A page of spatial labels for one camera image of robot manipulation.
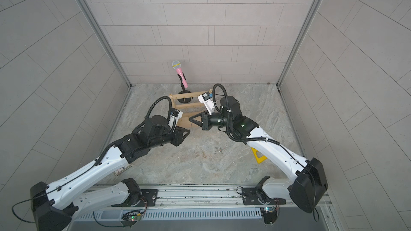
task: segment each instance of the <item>black cable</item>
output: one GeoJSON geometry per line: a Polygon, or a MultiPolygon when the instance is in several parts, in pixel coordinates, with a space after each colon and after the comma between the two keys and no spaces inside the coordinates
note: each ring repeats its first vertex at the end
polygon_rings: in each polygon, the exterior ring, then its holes
{"type": "Polygon", "coordinates": [[[39,198],[39,197],[42,197],[42,196],[47,195],[47,194],[49,194],[49,193],[52,193],[52,192],[54,192],[54,191],[56,191],[56,190],[60,191],[63,186],[67,185],[68,183],[72,182],[73,180],[77,179],[78,177],[84,175],[86,172],[88,172],[89,170],[91,170],[92,167],[94,167],[94,165],[91,166],[91,167],[90,167],[88,170],[86,170],[85,172],[83,172],[83,173],[81,173],[80,175],[78,175],[77,177],[71,179],[70,181],[68,181],[68,182],[66,182],[66,183],[64,183],[64,184],[62,184],[62,185],[59,185],[56,189],[51,190],[50,192],[47,192],[47,193],[45,193],[45,194],[41,194],[41,195],[36,196],[36,197],[34,197],[34,198],[30,198],[30,199],[27,199],[27,200],[24,200],[24,201],[21,201],[21,202],[18,202],[18,203],[16,203],[16,204],[14,204],[14,205],[12,206],[13,215],[14,215],[16,218],[18,218],[19,220],[23,221],[23,222],[34,224],[35,222],[33,222],[33,221],[24,220],[24,219],[20,218],[19,216],[17,216],[16,212],[14,212],[14,207],[15,207],[16,205],[20,204],[20,203],[24,203],[24,202],[27,202],[27,201],[32,201],[32,200],[34,200],[34,199],[37,199],[37,198],[39,198]]]}
{"type": "Polygon", "coordinates": [[[168,115],[167,115],[167,122],[170,120],[170,115],[171,115],[171,98],[168,96],[162,96],[159,99],[155,100],[154,103],[150,106],[150,108],[147,111],[146,118],[150,117],[151,111],[154,109],[154,107],[161,101],[167,99],[168,100],[168,115]]]}
{"type": "Polygon", "coordinates": [[[102,226],[102,227],[125,227],[125,226],[105,226],[105,225],[99,223],[99,222],[97,221],[97,219],[96,219],[96,216],[94,215],[94,211],[93,211],[93,218],[94,218],[94,220],[96,221],[96,223],[99,224],[99,225],[102,226]]]}

